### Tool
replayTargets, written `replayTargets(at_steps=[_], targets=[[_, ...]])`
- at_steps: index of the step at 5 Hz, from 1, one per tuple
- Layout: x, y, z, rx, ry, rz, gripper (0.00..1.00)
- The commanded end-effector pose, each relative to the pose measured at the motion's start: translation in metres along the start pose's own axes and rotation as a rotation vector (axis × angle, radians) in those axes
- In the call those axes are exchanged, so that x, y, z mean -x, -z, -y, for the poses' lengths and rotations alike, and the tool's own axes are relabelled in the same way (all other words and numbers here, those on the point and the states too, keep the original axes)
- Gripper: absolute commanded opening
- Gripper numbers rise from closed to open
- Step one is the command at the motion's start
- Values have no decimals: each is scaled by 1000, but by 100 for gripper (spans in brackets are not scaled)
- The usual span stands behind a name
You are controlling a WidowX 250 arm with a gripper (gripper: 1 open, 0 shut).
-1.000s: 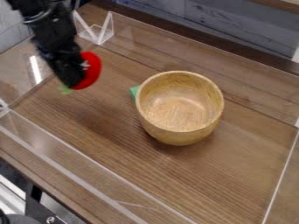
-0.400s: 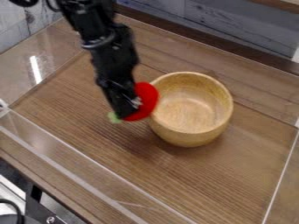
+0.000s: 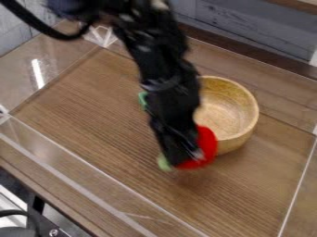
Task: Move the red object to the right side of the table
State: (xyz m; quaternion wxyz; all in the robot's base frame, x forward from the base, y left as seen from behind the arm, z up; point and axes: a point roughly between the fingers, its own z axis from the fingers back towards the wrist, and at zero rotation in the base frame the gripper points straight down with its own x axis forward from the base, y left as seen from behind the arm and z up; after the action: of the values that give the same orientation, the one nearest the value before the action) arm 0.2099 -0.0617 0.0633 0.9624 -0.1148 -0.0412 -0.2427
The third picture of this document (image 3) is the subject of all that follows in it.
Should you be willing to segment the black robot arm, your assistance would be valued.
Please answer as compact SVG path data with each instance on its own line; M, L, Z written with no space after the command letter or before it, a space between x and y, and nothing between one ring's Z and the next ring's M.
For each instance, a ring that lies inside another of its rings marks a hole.
M203 159L192 114L199 107L198 72L186 59L187 37L168 0L46 0L61 18L85 22L109 14L112 29L140 73L144 109L171 166Z

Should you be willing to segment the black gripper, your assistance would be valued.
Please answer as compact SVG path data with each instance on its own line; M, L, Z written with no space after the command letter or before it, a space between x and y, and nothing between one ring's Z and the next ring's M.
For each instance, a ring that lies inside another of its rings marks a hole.
M141 88L147 92L149 127L160 151L172 167L203 160L192 112L199 106L198 71L180 63L171 71L159 66L140 66Z

